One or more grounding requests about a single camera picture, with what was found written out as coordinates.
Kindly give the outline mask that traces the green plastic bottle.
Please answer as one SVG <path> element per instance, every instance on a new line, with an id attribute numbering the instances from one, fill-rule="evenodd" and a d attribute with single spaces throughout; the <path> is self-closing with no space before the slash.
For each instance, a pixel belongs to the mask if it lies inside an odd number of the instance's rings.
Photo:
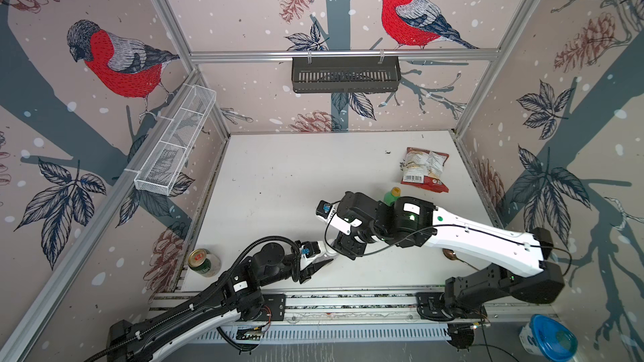
<path id="1" fill-rule="evenodd" d="M 389 191 L 384 195 L 383 202 L 384 202 L 384 204 L 386 204 L 387 206 L 392 206 L 393 204 L 395 204 L 395 202 L 396 202 L 399 198 L 400 198 L 400 197 L 393 197 L 393 196 L 391 195 L 391 190 L 389 190 Z"/>

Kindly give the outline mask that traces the clear plastic bottle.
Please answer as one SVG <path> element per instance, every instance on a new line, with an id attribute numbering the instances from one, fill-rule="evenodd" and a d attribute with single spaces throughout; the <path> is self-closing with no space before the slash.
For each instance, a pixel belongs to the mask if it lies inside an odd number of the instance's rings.
<path id="1" fill-rule="evenodd" d="M 338 252 L 330 246 L 327 246 L 325 243 L 322 244 L 322 247 L 320 249 L 322 250 L 324 256 L 327 258 L 336 258 L 338 256 Z"/>

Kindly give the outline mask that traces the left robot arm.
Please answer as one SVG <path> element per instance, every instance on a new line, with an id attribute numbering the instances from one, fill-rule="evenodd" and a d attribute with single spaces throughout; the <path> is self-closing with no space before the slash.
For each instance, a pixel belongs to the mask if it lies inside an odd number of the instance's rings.
<path id="1" fill-rule="evenodd" d="M 322 241 L 265 236 L 253 241 L 209 287 L 159 316 L 112 325 L 105 350 L 87 360 L 162 361 L 215 328 L 260 315 L 262 288 L 283 280 L 305 283 L 337 256 Z"/>

